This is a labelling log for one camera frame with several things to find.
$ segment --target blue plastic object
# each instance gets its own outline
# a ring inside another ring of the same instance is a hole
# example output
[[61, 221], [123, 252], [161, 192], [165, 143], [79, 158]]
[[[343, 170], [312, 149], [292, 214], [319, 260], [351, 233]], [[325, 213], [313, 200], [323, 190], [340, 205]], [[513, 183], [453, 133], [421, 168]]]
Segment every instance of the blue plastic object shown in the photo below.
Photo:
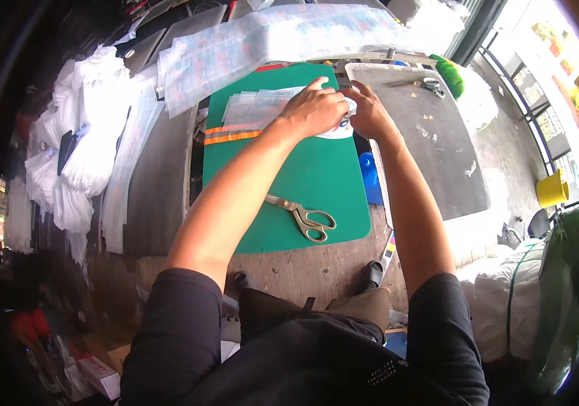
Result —
[[373, 154], [370, 152], [361, 154], [359, 156], [359, 166], [361, 168], [361, 177], [364, 180], [364, 189], [366, 189], [366, 200], [374, 205], [382, 205], [384, 202]]

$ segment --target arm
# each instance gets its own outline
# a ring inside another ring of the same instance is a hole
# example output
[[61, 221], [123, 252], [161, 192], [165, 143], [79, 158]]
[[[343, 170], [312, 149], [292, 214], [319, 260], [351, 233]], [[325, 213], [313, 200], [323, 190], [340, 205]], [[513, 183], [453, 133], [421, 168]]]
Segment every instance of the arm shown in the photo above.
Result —
[[353, 85], [359, 91], [341, 91], [357, 102], [357, 114], [350, 120], [352, 126], [380, 146], [395, 247], [411, 298], [425, 280], [439, 273], [454, 273], [454, 255], [436, 201], [398, 128], [368, 86], [357, 81]]
[[166, 268], [203, 273], [224, 291], [231, 256], [289, 153], [302, 139], [334, 127], [348, 111], [342, 94], [320, 89], [327, 81], [310, 83], [213, 177], [177, 232]]

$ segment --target green object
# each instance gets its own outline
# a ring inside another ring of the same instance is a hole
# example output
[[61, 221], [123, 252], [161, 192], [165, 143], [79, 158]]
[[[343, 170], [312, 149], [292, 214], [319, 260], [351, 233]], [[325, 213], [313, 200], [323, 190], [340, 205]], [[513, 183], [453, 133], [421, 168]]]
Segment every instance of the green object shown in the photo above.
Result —
[[579, 357], [579, 209], [559, 215], [539, 276], [540, 313], [528, 377], [555, 394]]
[[[212, 94], [207, 128], [222, 126], [222, 114], [229, 96], [234, 93], [305, 86], [319, 76], [330, 79], [326, 86], [339, 88], [332, 68], [327, 65], [294, 64], [287, 68], [251, 73]], [[245, 139], [206, 145], [204, 186], [251, 141]], [[302, 235], [291, 212], [263, 203], [237, 246], [236, 253], [281, 251], [356, 240], [365, 237], [371, 230], [369, 207], [352, 137], [342, 140], [310, 137], [301, 141], [280, 168], [269, 193], [295, 201], [308, 210], [321, 210], [332, 215], [337, 221], [337, 228], [327, 231], [325, 243], [313, 243]], [[314, 220], [325, 222], [317, 216]]]
[[461, 97], [465, 90], [465, 84], [454, 63], [435, 54], [429, 55], [429, 58], [438, 61], [436, 62], [436, 70], [441, 74], [445, 84], [452, 92], [454, 100]]

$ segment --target green cutting mat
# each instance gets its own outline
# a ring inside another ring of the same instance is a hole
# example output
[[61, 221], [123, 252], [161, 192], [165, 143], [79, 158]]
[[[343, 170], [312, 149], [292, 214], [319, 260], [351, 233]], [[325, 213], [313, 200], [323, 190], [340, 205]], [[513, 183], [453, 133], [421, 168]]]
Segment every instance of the green cutting mat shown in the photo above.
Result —
[[[234, 93], [305, 86], [319, 76], [330, 78], [326, 86], [338, 88], [334, 72], [327, 65], [294, 64], [287, 68], [251, 73], [212, 94], [207, 128], [222, 126], [224, 109], [229, 96]], [[204, 186], [251, 141], [206, 145]], [[344, 140], [310, 137], [301, 141], [280, 168], [269, 193], [295, 201], [306, 209], [332, 215], [337, 221], [337, 228], [327, 231], [328, 240], [323, 244], [362, 239], [371, 230], [369, 207], [352, 137]], [[314, 245], [322, 244], [303, 237], [291, 212], [264, 203], [237, 246], [236, 253], [282, 251]]]

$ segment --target hand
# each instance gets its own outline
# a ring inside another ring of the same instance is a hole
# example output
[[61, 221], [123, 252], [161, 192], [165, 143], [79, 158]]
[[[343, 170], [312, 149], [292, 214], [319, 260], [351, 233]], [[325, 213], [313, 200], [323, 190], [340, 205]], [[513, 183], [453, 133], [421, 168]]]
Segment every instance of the hand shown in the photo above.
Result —
[[348, 112], [348, 102], [343, 94], [336, 93], [333, 88], [321, 88], [327, 81], [325, 76], [316, 78], [287, 103], [277, 118], [288, 121], [291, 132], [300, 139], [338, 126]]
[[359, 91], [348, 88], [340, 92], [357, 102], [357, 113], [350, 118], [352, 128], [366, 139], [384, 141], [399, 137], [398, 127], [371, 88], [358, 81], [351, 81], [351, 84]]

